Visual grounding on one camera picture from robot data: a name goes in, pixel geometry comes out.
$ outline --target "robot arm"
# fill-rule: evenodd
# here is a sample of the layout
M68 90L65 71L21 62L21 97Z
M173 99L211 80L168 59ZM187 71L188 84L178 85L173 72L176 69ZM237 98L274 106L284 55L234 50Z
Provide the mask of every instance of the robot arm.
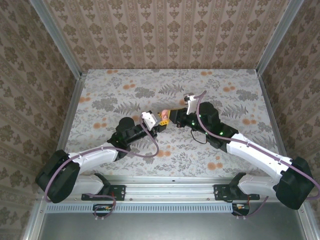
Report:
M239 198L237 197L240 195L259 194L277 197L280 202L292 209L298 209L301 206L314 187L314 184L299 173L288 168L288 166L275 161L272 157L280 158L282 163L292 165L312 177L308 163L303 158L297 157L295 160L292 160L289 157L279 156L251 142L239 133L238 130L221 122L218 110L215 109L210 102L202 102L199 106L198 114L205 128L211 133L221 137L245 141L247 145L211 136L206 133L198 121L195 113L197 99L193 93L185 95L184 101L188 107L166 110L165 118L163 118L160 113L154 115L151 111L142 113L142 124L144 128L147 128L148 133L153 139L157 137L157 133L166 129L170 120L176 124L178 128L187 126L193 131L206 134L206 140L212 147L241 157L253 165L256 165L270 176L250 176L245 173L239 173L231 181L228 188L224 188L225 190L215 194L216 200L220 198L225 201L232 201L238 200ZM89 149L85 152L69 154L63 150L56 151L38 174L35 181L41 189L45 191L52 176L57 172L57 169L64 162L72 159L72 161L65 165L58 173L49 187L47 195L52 202L59 203L70 194L91 193L105 195L105 182L108 181L103 176L99 174L83 176L80 174L96 166L122 159L127 152L131 150L130 144L144 138L146 135L147 132L141 124L135 125L132 118L124 117L115 128L115 133L100 147ZM108 147L125 150L127 152L108 149Z

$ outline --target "patterned table surface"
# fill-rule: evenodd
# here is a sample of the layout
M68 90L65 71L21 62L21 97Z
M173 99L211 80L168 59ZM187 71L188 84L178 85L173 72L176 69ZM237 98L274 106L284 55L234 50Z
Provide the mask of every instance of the patterned table surface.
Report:
M103 144L119 120L141 112L184 107L183 94L201 94L219 111L221 121L263 147L278 152L259 80L254 69L120 69L89 70L73 120L66 151ZM203 134L194 133L200 141ZM190 129L171 122L158 134L160 152L153 158L127 155L92 172L127 176L233 177L238 172L261 175L247 161L192 139ZM156 148L145 137L131 150L151 155Z

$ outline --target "wallpaper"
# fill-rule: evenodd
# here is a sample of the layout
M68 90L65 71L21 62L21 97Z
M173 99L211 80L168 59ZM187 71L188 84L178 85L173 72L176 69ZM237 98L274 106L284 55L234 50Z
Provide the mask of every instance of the wallpaper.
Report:
M255 69L289 0L44 0L82 71Z
M320 181L320 1L305 0L262 77L289 156ZM320 220L320 202L313 201Z
M75 79L28 1L0 1L0 239L19 239Z
M97 147L115 132L119 120L131 117L139 124L142 112L186 107L185 93L201 94L214 105L222 122L249 139L278 152L261 87L254 69L115 69L89 70L76 110L66 150ZM204 134L193 133L205 143ZM196 142L190 128L172 122L156 138L160 152L153 158L127 155L96 166L91 173L127 176L234 177L239 172L261 175L249 162ZM151 155L156 147L147 137L131 150Z

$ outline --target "purple cable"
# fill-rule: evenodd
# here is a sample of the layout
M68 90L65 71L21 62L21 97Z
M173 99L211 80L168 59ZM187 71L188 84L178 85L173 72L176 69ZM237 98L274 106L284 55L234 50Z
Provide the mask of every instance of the purple cable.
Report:
M117 201L116 199L113 197L113 196L109 196L109 195L94 195L94 194L91 194L91 193L85 193L85 195L88 195L89 197L95 197L95 198L108 198L108 199L112 199L113 200L113 205L112 205L112 209L107 213L107 215L103 216L104 218L108 217L115 209L116 209L116 204L117 204ZM98 205L98 206L95 206L95 209L94 209L94 216L97 218L97 210L98 208L101 208L101 207L105 207L104 205Z
M113 150L117 150L119 152L124 152L124 153L127 153L127 154L132 154L134 156L137 156L137 157L140 157L140 158L153 158L155 156L158 155L159 153L159 146L156 142L156 140L154 140L154 138L151 136L151 134L148 132L148 130L146 129L146 127L143 125L143 119L142 119L142 115L140 115L140 125L142 127L142 129L145 131L145 133L150 137L151 141L154 143L155 147L156 147L156 152L155 154L152 154L152 155L140 155L140 154L137 154L137 153L134 153L134 152L130 152L130 151L127 151L127 150L124 150L124 149L121 149L121 148L118 148L118 147L114 147L114 146L104 146L104 147L97 147L97 148L94 148L94 149L91 149L91 150L88 150L88 151L85 151L81 154L78 154L78 155L75 155L69 159L67 159L63 164L61 164L61 166L54 172L54 174L52 175L50 181L48 182L46 188L45 188L45 191L44 191L44 200L47 202L47 203L51 203L51 201L48 199L48 192L49 192L49 189L53 183L53 181L55 180L55 178L57 177L58 173L68 164L70 163L72 160L74 159L77 159L77 158L81 158L81 157L84 157L85 155L88 155L88 154L91 154L91 153L94 153L94 152L98 152L98 151L103 151L103 150L108 150L108 149L113 149Z
M266 201L268 200L268 196L266 196L265 197L265 199L263 200L263 202L261 203L261 205L257 208L257 210L255 210L253 213L250 213L250 214L248 214L248 215L246 215L246 216L243 216L240 212L238 212L238 211L235 211L235 210L233 210L233 212L234 213L236 213L236 214L238 214L239 216L237 216L237 217L239 217L239 218L250 218L250 217L252 217L252 216L254 216L254 215L256 215L261 209L262 209L262 207L265 205L265 203L266 203Z
M224 136L219 136L219 135L216 135L216 134L213 134L212 132L210 132L205 126L204 124L202 123L201 119L200 119L200 116L199 116L199 109L200 109L200 103L201 103L201 100L202 98L204 97L204 95L207 93L207 91L204 91L201 95L199 96L195 96L194 98L195 99L199 99L198 100L198 103L196 105L196 118L198 119L199 121L199 124L200 126L202 127L202 129L209 135L217 138L217 139L222 139L222 140L227 140L227 141L233 141L233 142L237 142L237 143L241 143L241 144L244 144L244 145L247 145L249 147L252 147L254 148L255 150L259 151L260 153L263 153L265 155L267 155L268 157L276 160L277 162L291 168L292 170L296 171L297 173L301 174L302 176L304 176L306 179L308 179L309 181L311 181L315 186L316 188L318 189L318 194L316 196L310 196L310 197L307 197L306 199L307 200L316 200L318 198L320 198L320 185L312 178L310 177L308 174L305 174L303 171L300 171L299 169L297 169L296 167L292 166L291 164L285 162L285 161L281 161L281 159L279 157L276 157L276 156L273 156L272 154L264 151L263 149L255 146L255 145L252 145L250 143L247 143L246 141L242 141L242 140L239 140L239 139L234 139L234 138L228 138L228 137L224 137Z

